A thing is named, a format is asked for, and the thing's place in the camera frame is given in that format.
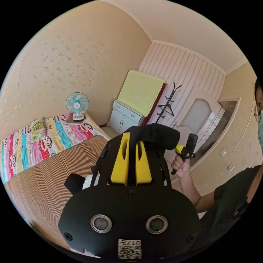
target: cabinet door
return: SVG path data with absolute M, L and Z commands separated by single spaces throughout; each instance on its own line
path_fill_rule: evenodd
M 121 124 L 123 122 L 124 114 L 120 111 L 113 109 L 112 115 L 110 117 L 110 123 L 109 126 L 115 130 L 116 132 L 119 132 Z
M 138 126 L 138 123 L 133 121 L 131 118 L 127 117 L 126 115 L 123 118 L 123 121 L 121 123 L 121 128 L 119 130 L 119 134 L 122 134 L 127 129 L 129 129 L 132 126 Z

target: label sticker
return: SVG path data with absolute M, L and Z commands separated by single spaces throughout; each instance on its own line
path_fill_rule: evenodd
M 118 258 L 121 259 L 141 259 L 142 247 L 140 240 L 119 239 Z

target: yellow bracket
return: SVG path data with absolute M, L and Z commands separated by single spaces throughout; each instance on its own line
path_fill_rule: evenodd
M 128 170 L 129 170 L 129 148 L 130 148 L 130 133 L 122 134 L 121 145 L 117 158 L 112 170 L 110 180 L 116 184 L 127 185 Z
M 145 147 L 142 141 L 139 141 L 136 145 L 136 185 L 148 184 L 151 182 L 151 172 L 149 163 L 145 151 Z
M 183 150 L 184 146 L 183 145 L 177 145 L 175 147 L 175 151 L 179 154 L 181 154 L 182 150 Z

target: fan base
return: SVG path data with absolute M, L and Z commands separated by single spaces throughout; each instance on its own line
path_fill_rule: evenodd
M 73 114 L 72 116 L 73 121 L 83 121 L 84 120 L 84 114 Z

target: face mask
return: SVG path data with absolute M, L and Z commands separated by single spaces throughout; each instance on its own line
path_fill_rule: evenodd
M 263 110 L 261 111 L 261 118 L 258 123 L 258 140 L 263 154 Z

